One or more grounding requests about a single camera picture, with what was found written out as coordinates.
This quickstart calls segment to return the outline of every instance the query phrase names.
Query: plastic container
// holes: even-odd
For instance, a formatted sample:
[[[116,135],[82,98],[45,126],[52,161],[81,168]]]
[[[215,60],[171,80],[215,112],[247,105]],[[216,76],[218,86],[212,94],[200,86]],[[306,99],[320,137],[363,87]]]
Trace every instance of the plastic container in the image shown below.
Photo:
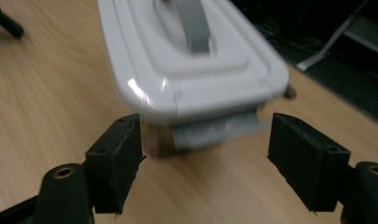
[[[228,0],[98,5],[117,93],[147,124],[228,118],[287,88],[285,63]]]

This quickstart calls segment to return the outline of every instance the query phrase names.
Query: wood grain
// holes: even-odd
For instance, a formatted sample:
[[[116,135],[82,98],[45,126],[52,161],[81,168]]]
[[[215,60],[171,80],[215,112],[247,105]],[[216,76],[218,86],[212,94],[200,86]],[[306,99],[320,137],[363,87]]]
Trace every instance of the wood grain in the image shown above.
[[[4,0],[25,28],[0,28],[0,211],[38,193],[43,174],[84,161],[115,120],[130,114],[113,89],[95,0]],[[259,112],[301,118],[353,153],[378,162],[378,124],[289,68],[295,100]],[[123,216],[96,223],[340,223],[307,211],[267,156],[270,128],[167,160],[145,160]]]

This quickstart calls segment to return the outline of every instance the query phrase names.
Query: dark background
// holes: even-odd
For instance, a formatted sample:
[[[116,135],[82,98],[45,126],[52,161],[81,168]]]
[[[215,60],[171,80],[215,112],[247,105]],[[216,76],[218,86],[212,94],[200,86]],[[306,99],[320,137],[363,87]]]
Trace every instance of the dark background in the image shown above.
[[[317,53],[359,0],[231,0],[291,65]],[[378,23],[378,0],[360,12]],[[304,72],[378,122],[378,53],[342,35]]]

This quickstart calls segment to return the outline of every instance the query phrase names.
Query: white container lid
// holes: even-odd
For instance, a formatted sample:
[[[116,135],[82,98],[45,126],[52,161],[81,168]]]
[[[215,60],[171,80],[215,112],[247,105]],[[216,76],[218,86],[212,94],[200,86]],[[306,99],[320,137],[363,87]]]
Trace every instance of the white container lid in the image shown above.
[[[230,1],[202,1],[209,52],[192,51],[168,2],[98,1],[116,89],[134,112],[175,124],[256,108],[284,92],[285,63]]]

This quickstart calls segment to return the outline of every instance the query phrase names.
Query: container handle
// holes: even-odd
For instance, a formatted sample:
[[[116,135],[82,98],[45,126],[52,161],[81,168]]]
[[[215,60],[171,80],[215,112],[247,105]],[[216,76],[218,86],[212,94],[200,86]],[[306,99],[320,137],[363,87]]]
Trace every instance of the container handle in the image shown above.
[[[201,0],[162,0],[174,2],[187,44],[192,52],[209,52],[209,38],[211,36]]]

